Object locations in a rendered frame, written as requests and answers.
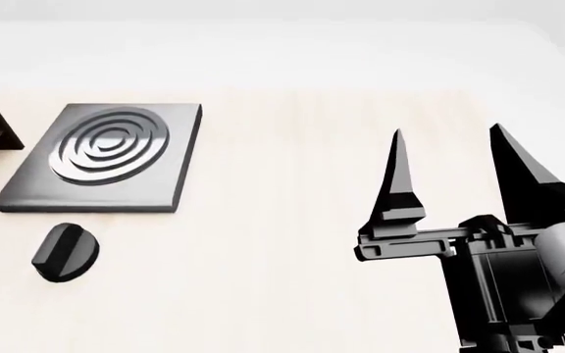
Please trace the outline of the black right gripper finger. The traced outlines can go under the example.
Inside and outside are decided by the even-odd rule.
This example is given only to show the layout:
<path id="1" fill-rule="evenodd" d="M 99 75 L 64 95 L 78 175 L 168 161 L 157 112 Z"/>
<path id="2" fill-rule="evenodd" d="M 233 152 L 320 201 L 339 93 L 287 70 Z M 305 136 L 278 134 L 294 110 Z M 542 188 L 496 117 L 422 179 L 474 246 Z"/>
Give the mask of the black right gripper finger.
<path id="1" fill-rule="evenodd" d="M 565 182 L 530 155 L 504 126 L 492 126 L 489 138 L 508 223 L 565 223 Z"/>
<path id="2" fill-rule="evenodd" d="M 369 230 L 372 237 L 411 237 L 416 223 L 426 217 L 424 206 L 413 190 L 406 144 L 398 129 L 391 141 L 384 180 L 377 196 Z"/>

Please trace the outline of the black stove knob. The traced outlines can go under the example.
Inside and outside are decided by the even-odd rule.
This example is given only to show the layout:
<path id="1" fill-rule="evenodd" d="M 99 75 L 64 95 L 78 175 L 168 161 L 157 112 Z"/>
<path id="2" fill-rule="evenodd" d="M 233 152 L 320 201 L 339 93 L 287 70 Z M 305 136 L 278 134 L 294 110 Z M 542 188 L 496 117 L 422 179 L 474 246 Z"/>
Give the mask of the black stove knob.
<path id="1" fill-rule="evenodd" d="M 100 244 L 82 226 L 60 223 L 48 232 L 31 264 L 47 281 L 71 281 L 86 273 L 98 258 Z"/>

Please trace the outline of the black stove burner plate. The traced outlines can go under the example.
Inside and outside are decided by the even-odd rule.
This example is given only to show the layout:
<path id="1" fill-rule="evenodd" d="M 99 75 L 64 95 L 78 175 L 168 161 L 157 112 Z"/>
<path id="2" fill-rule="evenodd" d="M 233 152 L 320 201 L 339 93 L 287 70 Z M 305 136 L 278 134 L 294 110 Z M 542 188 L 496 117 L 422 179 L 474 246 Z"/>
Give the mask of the black stove burner plate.
<path id="1" fill-rule="evenodd" d="M 172 213 L 197 103 L 66 105 L 0 192 L 2 213 Z"/>

